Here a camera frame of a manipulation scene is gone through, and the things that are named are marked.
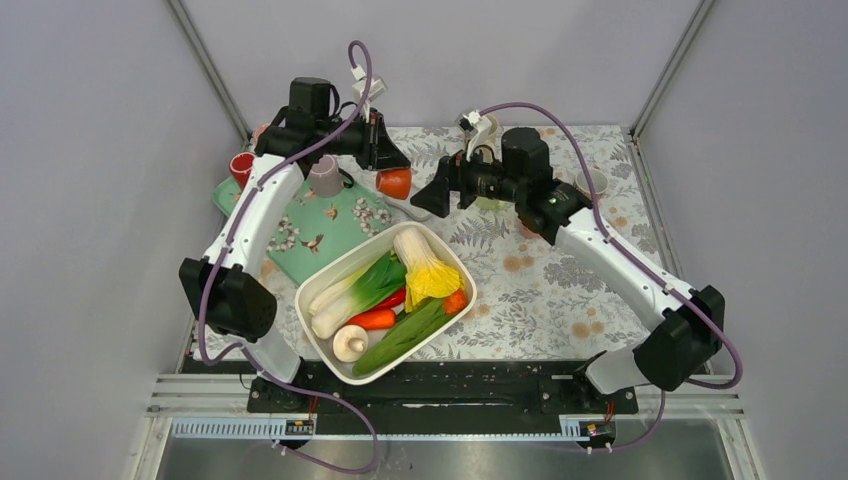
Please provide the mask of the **small orange mug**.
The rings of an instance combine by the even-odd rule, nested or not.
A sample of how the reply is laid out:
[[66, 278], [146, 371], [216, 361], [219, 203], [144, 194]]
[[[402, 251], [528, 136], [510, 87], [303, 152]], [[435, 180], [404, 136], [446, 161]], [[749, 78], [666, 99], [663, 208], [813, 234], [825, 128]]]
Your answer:
[[412, 172], [409, 168], [379, 171], [375, 187], [389, 198], [406, 200], [412, 190]]

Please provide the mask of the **light green mug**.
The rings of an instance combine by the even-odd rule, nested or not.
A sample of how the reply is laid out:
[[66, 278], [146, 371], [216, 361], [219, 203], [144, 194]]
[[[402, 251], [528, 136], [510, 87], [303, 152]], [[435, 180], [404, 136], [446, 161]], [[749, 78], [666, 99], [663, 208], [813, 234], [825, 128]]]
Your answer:
[[479, 210], [485, 212], [502, 212], [512, 209], [512, 204], [509, 202], [487, 198], [478, 198], [475, 205]]

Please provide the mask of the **purple mug black handle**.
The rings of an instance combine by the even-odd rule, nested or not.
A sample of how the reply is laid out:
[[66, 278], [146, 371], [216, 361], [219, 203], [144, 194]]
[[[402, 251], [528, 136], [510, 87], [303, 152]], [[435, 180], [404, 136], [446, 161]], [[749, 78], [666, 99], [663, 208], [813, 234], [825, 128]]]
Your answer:
[[321, 198], [332, 198], [355, 185], [353, 177], [340, 168], [331, 155], [321, 157], [311, 168], [307, 181], [311, 190]]

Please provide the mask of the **cream floral mug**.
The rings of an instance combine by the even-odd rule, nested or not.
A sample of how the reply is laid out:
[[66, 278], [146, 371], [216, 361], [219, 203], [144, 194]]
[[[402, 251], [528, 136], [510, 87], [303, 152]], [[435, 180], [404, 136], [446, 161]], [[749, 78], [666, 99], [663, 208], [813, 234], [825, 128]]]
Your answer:
[[498, 129], [499, 122], [493, 114], [478, 114], [468, 140], [468, 156], [472, 158], [480, 154], [481, 162], [492, 163], [496, 157], [495, 144]]

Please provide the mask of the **terracotta pink mug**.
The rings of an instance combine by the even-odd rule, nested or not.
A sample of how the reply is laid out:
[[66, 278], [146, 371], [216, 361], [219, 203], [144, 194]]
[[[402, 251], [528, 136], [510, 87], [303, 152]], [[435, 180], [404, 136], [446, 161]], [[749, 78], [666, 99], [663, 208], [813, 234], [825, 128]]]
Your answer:
[[591, 198], [592, 193], [602, 197], [608, 190], [609, 179], [599, 169], [590, 168], [588, 174], [580, 171], [574, 176], [573, 185], [585, 196]]

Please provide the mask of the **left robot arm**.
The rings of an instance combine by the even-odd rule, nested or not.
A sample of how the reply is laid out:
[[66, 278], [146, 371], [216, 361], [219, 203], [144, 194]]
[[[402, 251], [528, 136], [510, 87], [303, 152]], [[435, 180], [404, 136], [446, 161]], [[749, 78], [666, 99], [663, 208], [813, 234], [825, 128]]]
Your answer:
[[311, 387], [296, 375], [301, 358], [274, 325], [277, 300], [258, 280], [267, 243], [323, 157], [351, 156], [366, 171], [409, 167], [388, 136], [383, 114], [371, 105], [385, 89], [379, 77], [358, 79], [355, 109], [340, 119], [331, 108], [336, 90], [329, 81], [295, 78], [288, 104], [253, 142], [251, 173], [222, 231], [200, 258], [186, 258], [179, 268], [203, 362], [219, 361], [203, 344], [208, 330], [229, 337], [262, 378], [275, 380], [272, 398], [288, 411], [307, 404]]

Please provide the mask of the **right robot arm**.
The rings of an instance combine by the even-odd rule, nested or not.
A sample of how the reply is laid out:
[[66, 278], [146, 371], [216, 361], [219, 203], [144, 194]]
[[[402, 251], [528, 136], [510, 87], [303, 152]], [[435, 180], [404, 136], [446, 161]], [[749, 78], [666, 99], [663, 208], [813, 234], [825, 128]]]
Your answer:
[[527, 229], [582, 261], [637, 314], [649, 335], [584, 364], [573, 386], [577, 405], [597, 412], [622, 389], [653, 385], [671, 392], [689, 381], [722, 347], [724, 296], [662, 270], [597, 219], [586, 195], [555, 178], [537, 130], [510, 129], [501, 138], [501, 158], [492, 152], [480, 147], [442, 157], [411, 203], [445, 218], [477, 199], [511, 202]]

